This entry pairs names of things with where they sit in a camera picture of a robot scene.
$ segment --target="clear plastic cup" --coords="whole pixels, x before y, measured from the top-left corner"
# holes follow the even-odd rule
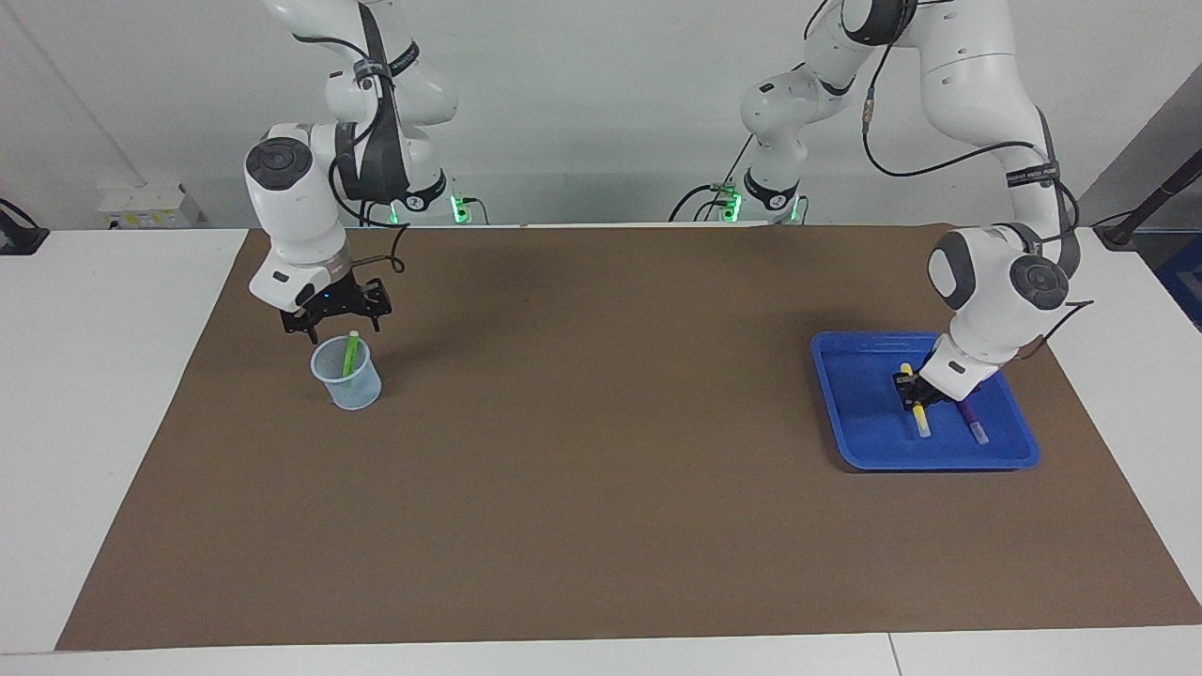
[[[334,404],[343,410],[361,410],[371,405],[380,398],[380,374],[376,373],[375,364],[371,363],[371,348],[359,338],[359,346],[355,352],[355,367],[351,374],[343,376],[343,366],[346,360],[346,346],[350,339],[346,336],[331,338],[322,343],[309,361],[313,374],[326,385]]]

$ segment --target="white table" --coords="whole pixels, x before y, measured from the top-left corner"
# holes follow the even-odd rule
[[[0,259],[0,674],[1202,674],[1202,627],[50,653],[244,231],[56,232]],[[1052,340],[1202,595],[1202,336],[1135,254],[1082,237]]]

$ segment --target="electrical box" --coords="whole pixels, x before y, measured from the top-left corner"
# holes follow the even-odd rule
[[[196,227],[201,207],[183,185],[148,185],[108,191],[97,209],[105,227],[175,230]]]

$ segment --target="gray joint cap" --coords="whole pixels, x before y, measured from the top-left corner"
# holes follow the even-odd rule
[[[268,138],[246,155],[246,173],[273,191],[292,188],[311,166],[313,152],[296,138]]]
[[[1069,297],[1069,275],[1041,256],[1022,256],[1010,266],[1010,281],[1018,295],[1041,310],[1054,310]]]

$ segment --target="green indicator light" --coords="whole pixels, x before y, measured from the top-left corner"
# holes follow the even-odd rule
[[[722,212],[722,220],[726,223],[736,223],[739,220],[739,210],[743,209],[743,195],[734,192],[731,195],[733,200],[726,206],[726,210]]]
[[[451,195],[451,209],[454,213],[456,224],[471,223],[471,212],[464,207],[463,201]]]

